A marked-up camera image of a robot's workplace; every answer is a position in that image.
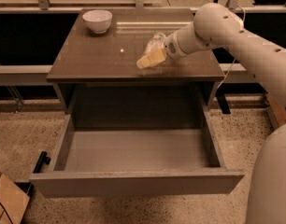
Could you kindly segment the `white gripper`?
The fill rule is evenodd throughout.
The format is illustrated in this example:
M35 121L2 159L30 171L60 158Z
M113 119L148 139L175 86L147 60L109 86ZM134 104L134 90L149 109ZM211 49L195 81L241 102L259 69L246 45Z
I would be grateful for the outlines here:
M199 41L191 22L169 35L164 42L164 48L159 47L148 52L136 62L136 65L139 69L156 66L166 60L166 54L172 59L185 57L202 49Z

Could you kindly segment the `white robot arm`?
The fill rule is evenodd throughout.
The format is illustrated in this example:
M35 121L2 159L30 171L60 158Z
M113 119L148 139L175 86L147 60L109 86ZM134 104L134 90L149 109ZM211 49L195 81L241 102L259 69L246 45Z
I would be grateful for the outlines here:
M286 49L246 30L243 21L220 4L201 6L191 23L169 36L156 35L136 65L153 67L167 58L215 48L227 50L286 108ZM286 124L272 132L259 151L245 223L286 224Z

